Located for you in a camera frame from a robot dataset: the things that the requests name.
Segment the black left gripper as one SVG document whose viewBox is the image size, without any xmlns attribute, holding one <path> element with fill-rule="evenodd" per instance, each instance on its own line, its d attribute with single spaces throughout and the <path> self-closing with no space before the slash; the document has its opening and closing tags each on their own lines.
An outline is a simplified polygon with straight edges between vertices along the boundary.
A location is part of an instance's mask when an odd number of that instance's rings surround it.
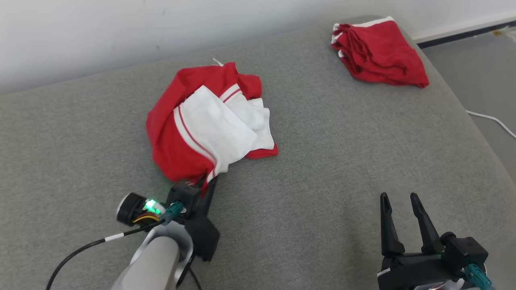
<svg viewBox="0 0 516 290">
<path fill-rule="evenodd" d="M 183 224 L 192 239 L 196 255 L 205 262 L 212 261 L 221 236 L 216 226 L 207 217 L 217 180 L 218 177 L 215 177 L 208 183 L 208 189 L 199 202 L 199 211 L 194 211 Z"/>
</svg>

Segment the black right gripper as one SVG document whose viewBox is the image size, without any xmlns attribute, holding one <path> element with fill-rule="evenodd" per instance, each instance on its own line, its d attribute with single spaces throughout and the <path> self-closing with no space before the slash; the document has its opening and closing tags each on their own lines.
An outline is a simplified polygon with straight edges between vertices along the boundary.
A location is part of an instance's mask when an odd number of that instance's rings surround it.
<svg viewBox="0 0 516 290">
<path fill-rule="evenodd" d="M 405 253 L 392 219 L 387 193 L 380 195 L 381 254 L 384 256 L 377 282 L 380 290 L 460 290 L 465 280 L 449 271 L 437 253 L 444 251 L 440 236 L 419 196 L 410 194 L 414 216 L 418 219 L 424 254 Z"/>
</svg>

